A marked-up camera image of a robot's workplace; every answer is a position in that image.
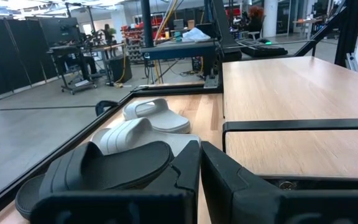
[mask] gray floor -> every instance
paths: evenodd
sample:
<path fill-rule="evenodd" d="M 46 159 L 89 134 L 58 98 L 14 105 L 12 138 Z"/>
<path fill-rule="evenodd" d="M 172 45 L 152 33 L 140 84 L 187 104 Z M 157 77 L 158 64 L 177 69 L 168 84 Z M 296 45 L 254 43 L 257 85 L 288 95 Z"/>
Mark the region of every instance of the gray floor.
<path fill-rule="evenodd" d="M 284 36 L 271 40 L 288 42 L 298 39 L 297 36 Z M 293 54 L 302 45 L 290 44 L 285 48 Z M 333 62 L 335 51 L 335 43 L 320 42 L 316 56 Z M 167 63 L 162 64 L 162 70 L 167 67 Z M 188 70 L 191 70 L 190 61 L 179 61 L 163 76 L 164 82 L 198 81 L 196 75 L 183 77 L 176 74 Z M 106 86 L 104 80 L 100 80 L 97 89 L 71 95 L 62 93 L 62 81 L 56 80 L 15 95 L 0 96 L 0 190 L 92 122 L 96 118 L 93 106 L 97 102 L 119 101 L 134 87 L 147 84 L 143 65 L 133 65 L 132 74 L 132 80 L 125 83 L 128 87 L 124 88 Z"/>

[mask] concrete floor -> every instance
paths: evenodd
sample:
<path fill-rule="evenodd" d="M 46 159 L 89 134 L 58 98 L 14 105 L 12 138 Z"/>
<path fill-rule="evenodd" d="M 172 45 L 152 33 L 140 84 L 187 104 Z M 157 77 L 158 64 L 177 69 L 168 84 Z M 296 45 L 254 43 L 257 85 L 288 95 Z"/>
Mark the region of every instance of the concrete floor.
<path fill-rule="evenodd" d="M 297 36 L 284 36 L 271 40 L 281 43 L 298 39 Z M 302 45 L 290 44 L 285 48 L 293 54 Z M 335 43 L 320 42 L 316 56 L 333 62 L 335 51 Z M 92 122 L 96 118 L 93 106 L 97 102 L 119 101 L 134 87 L 147 84 L 144 66 L 131 67 L 133 77 L 124 88 L 103 85 L 105 81 L 102 78 L 97 89 L 71 95 L 61 92 L 62 80 L 55 80 L 18 94 L 0 96 L 0 190 Z M 162 64 L 163 71 L 167 67 L 166 62 Z M 200 80 L 196 75 L 182 77 L 176 74 L 189 70 L 190 60 L 179 61 L 163 76 L 164 82 Z"/>

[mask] white slide sandal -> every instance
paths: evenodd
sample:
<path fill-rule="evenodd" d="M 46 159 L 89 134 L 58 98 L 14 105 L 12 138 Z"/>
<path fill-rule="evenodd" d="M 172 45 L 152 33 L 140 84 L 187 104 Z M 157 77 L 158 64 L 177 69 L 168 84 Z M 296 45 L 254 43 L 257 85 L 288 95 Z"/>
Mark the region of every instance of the white slide sandal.
<path fill-rule="evenodd" d="M 189 119 L 170 110 L 167 101 L 163 98 L 130 103 L 124 107 L 123 114 L 127 121 L 146 117 L 157 131 L 178 134 L 191 131 Z"/>
<path fill-rule="evenodd" d="M 194 134 L 156 131 L 147 118 L 125 121 L 109 130 L 102 129 L 91 139 L 105 155 L 124 152 L 154 141 L 163 141 L 170 145 L 174 156 L 177 156 L 192 140 L 201 142 Z"/>

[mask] slide sandal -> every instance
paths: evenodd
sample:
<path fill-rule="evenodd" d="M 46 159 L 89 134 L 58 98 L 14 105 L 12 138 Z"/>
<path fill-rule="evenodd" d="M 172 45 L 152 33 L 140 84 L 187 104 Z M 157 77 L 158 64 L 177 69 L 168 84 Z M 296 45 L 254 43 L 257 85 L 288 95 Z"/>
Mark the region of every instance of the slide sandal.
<path fill-rule="evenodd" d="M 108 155 L 124 152 L 154 141 L 166 142 L 177 156 L 192 140 L 200 142 L 194 134 L 171 134 L 156 131 L 147 118 L 137 118 L 125 121 L 106 130 L 95 133 L 92 140 L 100 150 Z"/>
<path fill-rule="evenodd" d="M 143 189 L 173 160 L 168 144 L 152 142 L 137 149 L 102 155 L 88 142 L 54 160 L 45 174 L 28 180 L 16 195 L 17 211 L 26 219 L 34 205 L 57 192 Z"/>
<path fill-rule="evenodd" d="M 124 107 L 123 113 L 127 121 L 148 118 L 157 131 L 177 134 L 186 134 L 191 131 L 189 119 L 170 110 L 167 101 L 163 98 L 130 103 Z"/>

